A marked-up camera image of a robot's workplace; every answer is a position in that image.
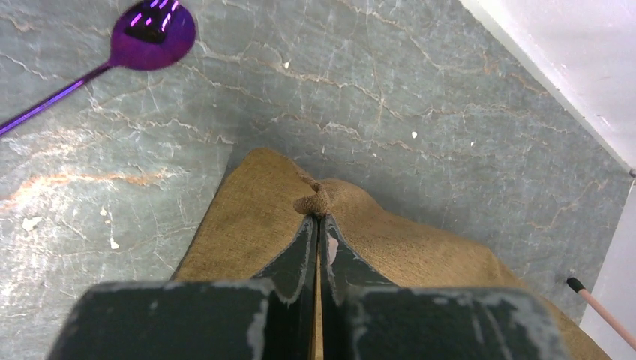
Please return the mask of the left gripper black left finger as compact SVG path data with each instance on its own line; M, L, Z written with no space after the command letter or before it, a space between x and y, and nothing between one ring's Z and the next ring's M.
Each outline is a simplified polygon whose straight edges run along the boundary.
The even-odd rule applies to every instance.
M240 280L109 282L73 306L51 359L312 359L318 221Z

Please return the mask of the brown cloth napkin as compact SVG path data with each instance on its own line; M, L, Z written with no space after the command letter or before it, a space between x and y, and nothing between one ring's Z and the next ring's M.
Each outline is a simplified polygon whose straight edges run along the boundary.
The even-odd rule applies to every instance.
M392 214L360 187L317 180L268 148L250 151L223 181L173 277L250 278L308 215L332 216L345 242L399 286L524 288L483 244Z

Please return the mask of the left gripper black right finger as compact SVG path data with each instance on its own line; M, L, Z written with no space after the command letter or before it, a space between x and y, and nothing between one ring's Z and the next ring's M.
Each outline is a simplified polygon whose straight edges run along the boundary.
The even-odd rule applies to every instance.
M398 286L319 222L326 359L567 359L539 300L506 287Z

